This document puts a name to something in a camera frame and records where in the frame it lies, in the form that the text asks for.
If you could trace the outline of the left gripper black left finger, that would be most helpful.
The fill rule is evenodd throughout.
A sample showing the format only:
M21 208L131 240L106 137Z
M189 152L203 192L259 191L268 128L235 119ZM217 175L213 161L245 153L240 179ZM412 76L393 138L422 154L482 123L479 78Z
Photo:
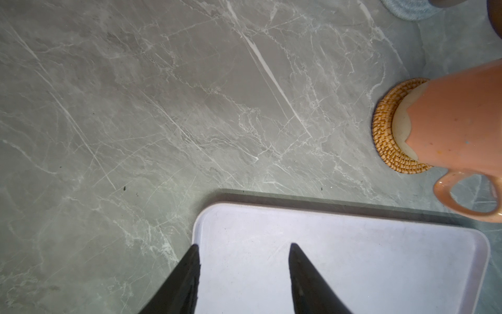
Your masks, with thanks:
M193 244L140 314L194 314L201 271L199 246Z

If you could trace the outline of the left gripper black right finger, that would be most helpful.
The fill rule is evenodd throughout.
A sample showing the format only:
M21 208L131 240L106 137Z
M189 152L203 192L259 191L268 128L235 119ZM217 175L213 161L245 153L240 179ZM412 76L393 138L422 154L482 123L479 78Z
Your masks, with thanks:
M294 313L352 313L296 243L290 246L288 264Z

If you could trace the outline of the tan rattan round coaster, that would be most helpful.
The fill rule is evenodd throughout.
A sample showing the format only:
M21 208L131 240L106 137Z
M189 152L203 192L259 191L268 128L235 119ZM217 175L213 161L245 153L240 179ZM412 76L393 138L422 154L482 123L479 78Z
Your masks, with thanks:
M373 114L372 137L375 148L382 161L398 173L419 174L433 167L407 156L398 147L392 134L392 120L399 104L415 88L428 81L428 78L412 78L399 83L380 100Z

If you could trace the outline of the orange ceramic mug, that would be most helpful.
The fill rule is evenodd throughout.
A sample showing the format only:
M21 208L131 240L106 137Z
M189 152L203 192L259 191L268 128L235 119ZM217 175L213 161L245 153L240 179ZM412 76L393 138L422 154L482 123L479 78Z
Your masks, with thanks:
M501 60L420 84L392 118L397 146L415 162L447 169L433 193L446 207L482 222L501 222ZM484 175L498 205L482 213L451 195L460 181Z

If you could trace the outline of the light blue woven coaster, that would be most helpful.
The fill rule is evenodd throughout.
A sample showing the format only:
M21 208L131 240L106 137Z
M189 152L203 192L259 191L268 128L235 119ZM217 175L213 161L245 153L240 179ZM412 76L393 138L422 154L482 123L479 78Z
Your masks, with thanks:
M380 2L395 17L411 22L425 20L442 11L428 0L381 0Z

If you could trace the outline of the grey metal cup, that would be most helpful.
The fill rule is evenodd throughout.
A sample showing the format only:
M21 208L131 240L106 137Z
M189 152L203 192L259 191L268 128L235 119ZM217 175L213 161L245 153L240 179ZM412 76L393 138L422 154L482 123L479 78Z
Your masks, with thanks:
M464 2L466 2L466 0L429 0L431 5L441 9L454 7Z

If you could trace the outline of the brown wooden round coaster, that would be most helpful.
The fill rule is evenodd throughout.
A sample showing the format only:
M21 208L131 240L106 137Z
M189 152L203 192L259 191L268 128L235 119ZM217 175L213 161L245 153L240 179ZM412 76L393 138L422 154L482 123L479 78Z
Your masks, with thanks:
M486 5L491 27L502 39L502 0L487 0Z

